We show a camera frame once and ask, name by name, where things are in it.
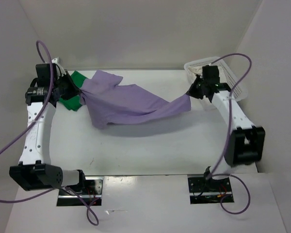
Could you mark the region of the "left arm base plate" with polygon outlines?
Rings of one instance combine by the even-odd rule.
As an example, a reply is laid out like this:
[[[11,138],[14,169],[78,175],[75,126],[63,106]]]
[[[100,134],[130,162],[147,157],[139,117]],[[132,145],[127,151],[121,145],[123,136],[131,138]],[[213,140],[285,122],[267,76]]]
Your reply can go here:
[[[103,189],[104,177],[102,176],[86,176],[85,188],[82,191],[77,192],[86,204],[94,202],[93,206],[101,206],[102,202],[102,189]],[[69,194],[60,190],[57,198],[57,207],[71,207],[71,206],[83,206],[83,203],[78,199],[76,195],[69,191]]]

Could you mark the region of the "lavender t shirt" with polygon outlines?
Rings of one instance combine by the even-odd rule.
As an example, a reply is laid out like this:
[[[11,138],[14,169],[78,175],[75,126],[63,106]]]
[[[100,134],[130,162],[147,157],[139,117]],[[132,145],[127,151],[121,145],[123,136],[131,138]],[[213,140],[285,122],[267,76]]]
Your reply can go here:
[[[191,110],[186,94],[168,102],[136,84],[122,85],[122,81],[121,76],[97,70],[83,82],[80,102],[87,106],[94,127],[141,124]]]

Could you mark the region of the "green t shirt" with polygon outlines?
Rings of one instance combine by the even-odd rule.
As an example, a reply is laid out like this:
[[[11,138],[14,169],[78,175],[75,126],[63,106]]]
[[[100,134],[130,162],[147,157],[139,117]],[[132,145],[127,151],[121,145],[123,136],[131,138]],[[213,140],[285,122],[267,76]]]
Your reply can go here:
[[[71,74],[71,78],[72,78],[73,83],[78,88],[81,88],[84,81],[87,79],[87,77],[85,77],[84,75],[82,75],[78,71],[74,71]],[[74,112],[78,111],[82,107],[82,104],[80,103],[79,95],[76,95],[69,100],[64,100],[64,99],[60,98],[59,103],[61,103],[67,110],[72,110]]]

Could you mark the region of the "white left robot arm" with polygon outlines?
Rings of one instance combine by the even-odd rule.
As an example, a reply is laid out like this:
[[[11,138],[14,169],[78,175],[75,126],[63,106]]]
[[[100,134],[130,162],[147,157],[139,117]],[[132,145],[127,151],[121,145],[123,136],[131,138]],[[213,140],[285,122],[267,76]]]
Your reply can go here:
[[[46,100],[47,87],[36,86],[33,80],[25,99],[28,127],[25,145],[18,165],[9,169],[10,177],[25,191],[69,187],[76,194],[86,191],[87,181],[82,170],[63,170],[51,164],[49,145],[56,103],[60,98],[74,97],[80,90],[68,73],[55,81],[52,94]]]

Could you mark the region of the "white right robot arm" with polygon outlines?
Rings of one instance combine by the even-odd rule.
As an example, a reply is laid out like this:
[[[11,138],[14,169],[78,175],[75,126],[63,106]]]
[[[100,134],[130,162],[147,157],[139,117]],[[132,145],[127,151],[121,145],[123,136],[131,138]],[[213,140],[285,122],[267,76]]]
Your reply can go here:
[[[203,185],[215,190],[220,180],[227,178],[239,166],[248,166],[262,158],[265,129],[256,126],[242,111],[227,83],[210,83],[203,76],[196,79],[187,91],[190,97],[207,98],[227,124],[226,142],[217,162],[205,171]]]

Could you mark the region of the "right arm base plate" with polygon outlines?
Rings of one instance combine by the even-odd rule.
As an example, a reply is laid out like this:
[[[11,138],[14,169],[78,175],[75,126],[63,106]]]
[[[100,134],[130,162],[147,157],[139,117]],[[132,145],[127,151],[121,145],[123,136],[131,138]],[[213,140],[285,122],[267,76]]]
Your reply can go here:
[[[190,204],[214,204],[234,202],[229,178],[207,183],[202,175],[188,176]]]

